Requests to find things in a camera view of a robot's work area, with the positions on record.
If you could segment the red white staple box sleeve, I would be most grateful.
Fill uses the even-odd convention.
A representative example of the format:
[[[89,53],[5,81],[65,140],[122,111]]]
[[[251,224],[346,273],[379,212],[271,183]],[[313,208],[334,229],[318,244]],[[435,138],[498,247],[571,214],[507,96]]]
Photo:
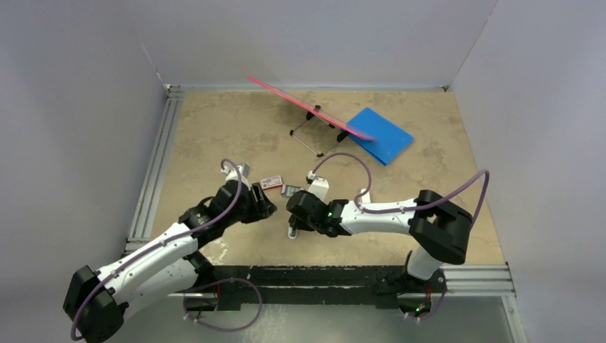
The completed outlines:
[[[284,184],[280,175],[263,178],[259,181],[259,183],[261,184],[263,190],[281,188]]]

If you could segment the small white stapler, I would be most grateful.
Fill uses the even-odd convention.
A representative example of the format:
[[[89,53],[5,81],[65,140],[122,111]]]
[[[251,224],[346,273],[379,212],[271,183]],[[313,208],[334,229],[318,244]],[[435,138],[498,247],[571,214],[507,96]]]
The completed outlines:
[[[289,239],[296,239],[298,237],[298,230],[294,227],[289,227],[287,236]]]

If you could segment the staple box tray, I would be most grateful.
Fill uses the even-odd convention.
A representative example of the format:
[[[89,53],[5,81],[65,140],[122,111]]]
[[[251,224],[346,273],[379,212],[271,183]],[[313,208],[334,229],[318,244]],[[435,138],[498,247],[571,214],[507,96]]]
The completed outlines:
[[[302,187],[292,186],[292,185],[288,185],[288,184],[283,184],[282,188],[281,188],[281,195],[283,197],[291,197],[295,193],[297,193],[298,191],[301,191],[301,190],[303,190]]]

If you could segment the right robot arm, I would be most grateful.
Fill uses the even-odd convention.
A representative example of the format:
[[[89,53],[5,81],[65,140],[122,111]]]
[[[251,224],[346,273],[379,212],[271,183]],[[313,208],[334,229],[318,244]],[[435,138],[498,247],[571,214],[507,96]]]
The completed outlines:
[[[443,264],[461,265],[467,257],[472,215],[438,193],[425,189],[413,199],[395,203],[323,202],[298,191],[287,202],[292,227],[328,237],[369,232],[406,234],[418,247],[401,272],[403,285],[417,291]]]

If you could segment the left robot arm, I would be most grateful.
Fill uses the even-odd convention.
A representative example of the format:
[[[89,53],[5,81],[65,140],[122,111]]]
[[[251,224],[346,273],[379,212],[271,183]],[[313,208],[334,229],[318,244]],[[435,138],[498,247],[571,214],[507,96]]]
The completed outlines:
[[[71,339],[105,342],[131,315],[164,296],[190,288],[205,292],[213,273],[200,249],[228,227],[268,219],[276,210],[260,184],[227,181],[142,248],[98,269],[79,268],[63,303]]]

